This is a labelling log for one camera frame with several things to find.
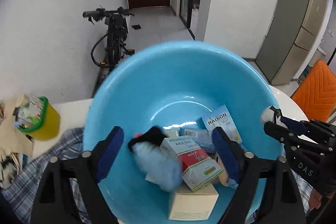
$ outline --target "cardboard box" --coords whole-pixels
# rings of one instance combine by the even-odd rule
[[[206,220],[209,218],[218,198],[218,193],[210,183],[193,192],[183,183],[170,194],[169,220]]]
[[[218,177],[223,169],[189,136],[165,138],[160,146],[163,153],[182,162],[182,179],[194,192]]]
[[[237,127],[225,105],[222,105],[210,114],[204,115],[202,120],[208,131],[212,132],[216,127],[221,127],[232,141],[236,141],[237,143],[242,142]]]

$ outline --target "cable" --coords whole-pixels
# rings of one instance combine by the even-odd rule
[[[113,68],[113,67],[115,67],[115,65],[102,65],[102,64],[98,63],[98,62],[95,60],[95,58],[93,57],[93,52],[94,52],[95,48],[98,46],[98,44],[99,44],[105,37],[107,37],[107,34],[105,34],[101,39],[99,39],[99,40],[97,41],[97,43],[93,46],[93,48],[92,48],[92,50],[91,50],[91,59],[92,59],[93,63],[94,63],[96,66],[100,67],[100,68]]]

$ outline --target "blue plastic basin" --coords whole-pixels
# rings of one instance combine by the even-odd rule
[[[280,155],[281,144],[265,135],[260,123],[263,109],[278,106],[277,101],[260,74],[232,52],[202,42],[169,42],[147,48],[113,70],[88,112],[84,150],[92,150],[114,126],[123,128],[124,144],[99,184],[116,217],[125,224],[172,222],[167,218],[169,194],[145,181],[127,143],[154,125],[198,122],[188,127],[203,128],[200,117],[223,104],[248,150],[266,159]],[[250,214],[260,205],[264,185],[260,180]],[[217,223],[234,194],[229,187],[215,187],[219,198],[204,224]]]

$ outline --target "refrigerator door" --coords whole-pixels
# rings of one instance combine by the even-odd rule
[[[309,0],[302,26],[314,36],[317,36],[322,25],[327,2],[328,0]]]
[[[280,69],[302,26],[309,0],[278,0],[256,64],[269,82]]]
[[[307,50],[293,45],[289,54],[287,55],[287,58],[280,67],[280,70],[272,79],[271,84],[284,85],[286,83],[289,83],[293,79],[293,76],[295,75],[297,70],[302,65],[307,55]]]
[[[301,27],[294,44],[309,51],[310,48],[313,46],[315,39],[316,37],[314,37],[310,32]]]

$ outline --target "orange chair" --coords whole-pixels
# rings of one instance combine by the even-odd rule
[[[318,60],[291,98],[308,120],[326,122],[336,107],[336,76],[324,61]]]

